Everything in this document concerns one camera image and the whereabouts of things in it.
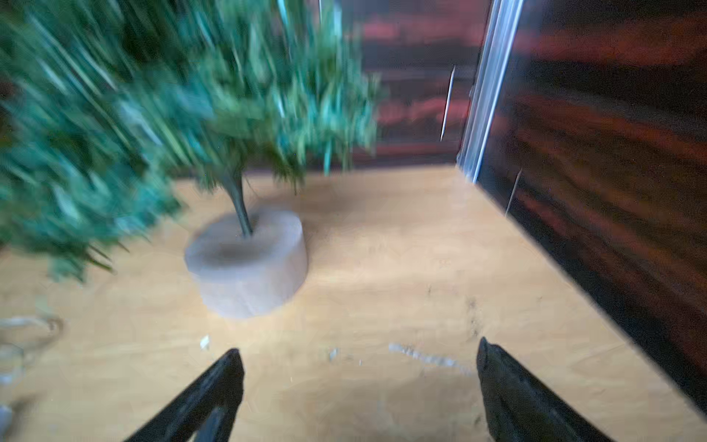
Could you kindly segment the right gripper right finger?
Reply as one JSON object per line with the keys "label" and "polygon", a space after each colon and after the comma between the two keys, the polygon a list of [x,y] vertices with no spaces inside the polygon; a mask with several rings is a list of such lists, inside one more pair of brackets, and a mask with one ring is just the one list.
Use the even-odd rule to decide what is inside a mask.
{"label": "right gripper right finger", "polygon": [[480,340],[477,371],[495,441],[609,441],[504,348]]}

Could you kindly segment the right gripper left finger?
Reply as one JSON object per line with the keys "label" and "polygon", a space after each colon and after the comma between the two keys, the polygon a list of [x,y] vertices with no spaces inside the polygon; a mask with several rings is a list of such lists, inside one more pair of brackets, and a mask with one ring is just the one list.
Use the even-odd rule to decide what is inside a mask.
{"label": "right gripper left finger", "polygon": [[232,348],[146,422],[130,441],[228,441],[244,395],[245,369]]}

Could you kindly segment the decorated christmas tree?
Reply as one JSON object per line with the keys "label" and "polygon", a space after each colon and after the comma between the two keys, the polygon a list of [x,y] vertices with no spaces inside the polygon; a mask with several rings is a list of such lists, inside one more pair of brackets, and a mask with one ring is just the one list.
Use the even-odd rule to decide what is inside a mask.
{"label": "decorated christmas tree", "polygon": [[377,143],[379,78],[331,1],[5,1],[1,242],[58,277],[182,210],[174,182],[233,208],[184,254],[225,318],[285,305],[309,272],[304,228],[248,210],[249,168],[302,184]]}

